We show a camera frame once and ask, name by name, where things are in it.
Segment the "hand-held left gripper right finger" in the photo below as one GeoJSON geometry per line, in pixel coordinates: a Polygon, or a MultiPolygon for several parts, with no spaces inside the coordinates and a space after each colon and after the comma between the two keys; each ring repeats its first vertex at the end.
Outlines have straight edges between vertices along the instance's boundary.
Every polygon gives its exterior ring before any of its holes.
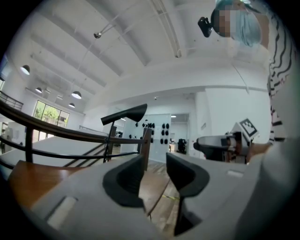
{"type": "Polygon", "coordinates": [[[180,194],[176,240],[250,240],[261,211],[251,206],[263,157],[248,165],[168,153],[167,173],[180,194]]]}

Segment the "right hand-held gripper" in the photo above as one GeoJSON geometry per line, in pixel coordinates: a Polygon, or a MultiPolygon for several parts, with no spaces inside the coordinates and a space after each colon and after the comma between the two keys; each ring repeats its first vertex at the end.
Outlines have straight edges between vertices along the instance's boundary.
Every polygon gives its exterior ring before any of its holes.
{"type": "Polygon", "coordinates": [[[202,152],[208,160],[232,163],[247,163],[247,154],[253,139],[259,135],[259,131],[249,120],[245,118],[234,124],[232,130],[221,136],[202,136],[193,144],[195,150],[202,152]]]}

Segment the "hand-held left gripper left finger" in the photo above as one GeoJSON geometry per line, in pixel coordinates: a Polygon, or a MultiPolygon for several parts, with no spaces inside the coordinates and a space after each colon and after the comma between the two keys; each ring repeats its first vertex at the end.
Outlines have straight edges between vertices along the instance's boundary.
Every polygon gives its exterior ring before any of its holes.
{"type": "Polygon", "coordinates": [[[32,211],[70,240],[160,240],[139,189],[143,158],[81,169],[43,195],[32,211]]]}

